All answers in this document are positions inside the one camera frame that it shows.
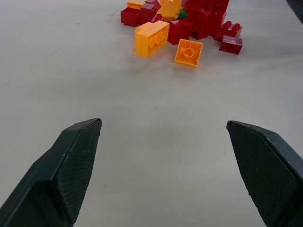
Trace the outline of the dark object at corner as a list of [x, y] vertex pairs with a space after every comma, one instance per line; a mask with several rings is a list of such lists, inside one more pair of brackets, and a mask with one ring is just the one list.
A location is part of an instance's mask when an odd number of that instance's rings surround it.
[[303, 24], [303, 0], [286, 0], [286, 2]]

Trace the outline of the dark red building block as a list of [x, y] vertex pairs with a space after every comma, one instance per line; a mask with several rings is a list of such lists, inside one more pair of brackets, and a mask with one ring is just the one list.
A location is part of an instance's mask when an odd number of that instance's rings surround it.
[[157, 10], [157, 4], [155, 5], [152, 3], [144, 3], [140, 9], [139, 25], [143, 25], [146, 22], [150, 22], [150, 20], [152, 20], [156, 15]]

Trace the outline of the small yellow square brick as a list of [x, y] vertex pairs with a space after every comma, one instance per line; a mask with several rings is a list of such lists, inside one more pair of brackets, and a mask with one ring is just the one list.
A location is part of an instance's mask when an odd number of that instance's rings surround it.
[[180, 39], [174, 62], [196, 68], [200, 61], [203, 43]]

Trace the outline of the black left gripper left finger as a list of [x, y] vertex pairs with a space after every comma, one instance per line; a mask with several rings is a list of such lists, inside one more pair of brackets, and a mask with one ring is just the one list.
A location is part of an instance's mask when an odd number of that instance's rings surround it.
[[102, 121], [76, 123], [25, 173], [0, 208], [0, 227], [73, 227], [91, 179]]

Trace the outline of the yellow plastic building brick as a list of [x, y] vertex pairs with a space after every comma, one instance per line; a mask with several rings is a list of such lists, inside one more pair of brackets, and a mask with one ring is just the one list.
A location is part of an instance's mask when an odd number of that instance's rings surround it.
[[157, 14], [161, 14], [165, 22], [178, 18], [179, 11], [182, 9], [177, 0], [160, 0], [160, 9]]

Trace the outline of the large yellow brick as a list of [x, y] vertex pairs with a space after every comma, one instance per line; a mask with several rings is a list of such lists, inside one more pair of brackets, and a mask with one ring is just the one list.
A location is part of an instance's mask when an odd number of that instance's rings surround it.
[[167, 44], [169, 23], [146, 22], [135, 29], [135, 53], [148, 58]]

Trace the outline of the small dark red brick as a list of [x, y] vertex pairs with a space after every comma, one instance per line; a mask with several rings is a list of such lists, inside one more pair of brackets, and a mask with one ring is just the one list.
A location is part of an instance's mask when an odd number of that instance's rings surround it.
[[242, 49], [241, 38], [227, 36], [227, 35], [223, 36], [223, 39], [219, 47], [220, 51], [239, 55], [241, 49]]

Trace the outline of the large red building block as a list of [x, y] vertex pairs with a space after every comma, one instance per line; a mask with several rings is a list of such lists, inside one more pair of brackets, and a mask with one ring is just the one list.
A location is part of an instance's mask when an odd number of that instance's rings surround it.
[[214, 37], [224, 22], [226, 13], [211, 12], [197, 7], [188, 9], [187, 20], [191, 22], [192, 30], [190, 36], [196, 40]]

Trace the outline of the red upside-down building brick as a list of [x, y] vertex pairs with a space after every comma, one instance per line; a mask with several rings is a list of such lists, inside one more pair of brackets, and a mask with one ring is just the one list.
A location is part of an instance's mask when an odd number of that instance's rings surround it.
[[124, 25], [136, 27], [140, 22], [140, 10], [127, 7], [120, 12], [120, 18]]

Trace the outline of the tall red building block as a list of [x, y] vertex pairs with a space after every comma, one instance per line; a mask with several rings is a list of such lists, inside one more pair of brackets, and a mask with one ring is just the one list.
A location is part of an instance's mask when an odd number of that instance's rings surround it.
[[182, 7], [202, 8], [211, 12], [225, 13], [230, 0], [182, 0]]

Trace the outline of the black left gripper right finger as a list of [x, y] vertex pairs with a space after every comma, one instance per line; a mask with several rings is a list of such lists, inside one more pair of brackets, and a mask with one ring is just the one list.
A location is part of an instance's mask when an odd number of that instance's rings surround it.
[[228, 121], [237, 165], [267, 227], [303, 227], [303, 158], [277, 133]]

